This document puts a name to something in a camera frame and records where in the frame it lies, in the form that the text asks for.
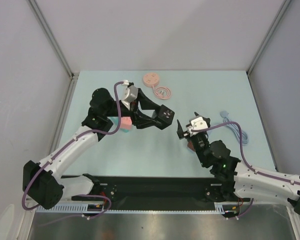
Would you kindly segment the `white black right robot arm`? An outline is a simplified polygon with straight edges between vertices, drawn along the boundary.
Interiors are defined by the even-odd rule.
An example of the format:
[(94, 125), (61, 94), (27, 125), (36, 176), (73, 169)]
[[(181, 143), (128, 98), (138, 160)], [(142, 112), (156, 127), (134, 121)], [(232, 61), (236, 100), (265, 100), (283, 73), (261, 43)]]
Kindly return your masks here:
[(231, 156), (231, 150), (221, 140), (209, 142), (208, 131), (217, 129), (210, 119), (197, 115), (186, 129), (177, 125), (179, 139), (186, 139), (194, 148), (203, 168), (222, 183), (221, 196), (271, 202), (292, 208), (300, 215), (300, 175), (270, 171), (248, 163), (246, 158)]

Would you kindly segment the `pink round power strip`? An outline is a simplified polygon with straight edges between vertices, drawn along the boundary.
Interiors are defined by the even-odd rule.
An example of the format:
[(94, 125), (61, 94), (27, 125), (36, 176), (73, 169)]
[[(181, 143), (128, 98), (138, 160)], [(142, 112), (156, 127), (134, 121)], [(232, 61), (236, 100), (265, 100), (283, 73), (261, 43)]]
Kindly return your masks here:
[(142, 77), (142, 81), (148, 88), (156, 87), (160, 83), (160, 76), (155, 72), (148, 72)]

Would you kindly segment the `dark red cube adapter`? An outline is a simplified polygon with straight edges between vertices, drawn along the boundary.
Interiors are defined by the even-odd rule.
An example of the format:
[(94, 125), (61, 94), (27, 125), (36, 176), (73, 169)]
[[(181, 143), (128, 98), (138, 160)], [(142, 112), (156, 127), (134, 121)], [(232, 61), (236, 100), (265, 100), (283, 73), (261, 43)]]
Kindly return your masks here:
[(187, 147), (188, 147), (191, 151), (195, 152), (195, 148), (194, 148), (193, 144), (192, 144), (190, 141), (187, 143)]

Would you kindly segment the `teal triangular power strip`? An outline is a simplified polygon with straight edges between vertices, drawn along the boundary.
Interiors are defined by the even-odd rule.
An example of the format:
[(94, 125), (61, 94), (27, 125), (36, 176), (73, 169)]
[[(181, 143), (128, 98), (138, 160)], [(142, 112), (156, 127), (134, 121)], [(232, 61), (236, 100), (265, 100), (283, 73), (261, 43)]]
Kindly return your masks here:
[[(111, 117), (110, 118), (111, 119), (111, 121), (116, 125), (116, 126), (118, 126), (118, 123), (119, 123), (119, 118), (118, 117)], [(125, 133), (127, 133), (127, 132), (129, 132), (129, 131), (127, 131), (127, 130), (123, 130), (123, 129), (120, 129), (121, 131), (123, 131), (123, 132), (125, 132)]]

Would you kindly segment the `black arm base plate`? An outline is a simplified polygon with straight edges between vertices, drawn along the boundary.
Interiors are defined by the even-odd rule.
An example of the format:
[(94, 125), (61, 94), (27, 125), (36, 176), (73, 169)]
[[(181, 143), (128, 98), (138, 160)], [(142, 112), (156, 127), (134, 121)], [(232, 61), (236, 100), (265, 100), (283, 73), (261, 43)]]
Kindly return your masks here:
[(207, 211), (215, 203), (242, 200), (234, 194), (234, 183), (212, 177), (93, 176), (97, 186), (73, 201), (94, 201), (108, 197), (111, 210), (121, 211)]

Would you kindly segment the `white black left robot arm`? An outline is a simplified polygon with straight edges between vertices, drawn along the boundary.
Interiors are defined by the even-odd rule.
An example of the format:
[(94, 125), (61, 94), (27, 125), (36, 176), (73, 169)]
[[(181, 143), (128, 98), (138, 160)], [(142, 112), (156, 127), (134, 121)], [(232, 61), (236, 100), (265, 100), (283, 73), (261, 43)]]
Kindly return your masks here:
[(65, 145), (39, 162), (30, 160), (24, 165), (21, 200), (24, 210), (31, 210), (26, 206), (27, 197), (48, 210), (63, 199), (95, 200), (100, 196), (100, 182), (96, 177), (87, 173), (72, 178), (62, 176), (88, 148), (119, 130), (111, 130), (111, 117), (129, 117), (137, 129), (156, 127), (160, 130), (170, 126), (174, 118), (171, 109), (154, 103), (132, 83), (126, 86), (123, 100), (119, 100), (117, 93), (111, 96), (106, 88), (98, 88), (89, 104), (87, 117)]

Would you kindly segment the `pink cube adapter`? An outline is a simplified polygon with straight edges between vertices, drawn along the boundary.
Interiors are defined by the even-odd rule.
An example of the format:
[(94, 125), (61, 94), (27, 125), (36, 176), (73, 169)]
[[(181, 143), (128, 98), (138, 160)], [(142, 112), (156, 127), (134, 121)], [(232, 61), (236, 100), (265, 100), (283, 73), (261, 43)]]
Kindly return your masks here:
[(121, 117), (119, 128), (125, 131), (130, 131), (132, 128), (132, 120), (130, 117)]

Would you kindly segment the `black cube adapter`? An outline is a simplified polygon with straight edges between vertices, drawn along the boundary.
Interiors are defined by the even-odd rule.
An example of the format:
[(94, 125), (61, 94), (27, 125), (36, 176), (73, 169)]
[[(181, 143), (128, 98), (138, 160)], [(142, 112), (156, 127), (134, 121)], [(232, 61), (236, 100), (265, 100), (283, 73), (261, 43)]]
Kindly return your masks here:
[(156, 127), (160, 130), (169, 127), (173, 123), (174, 116), (175, 112), (163, 104), (152, 114), (152, 118), (157, 122)]

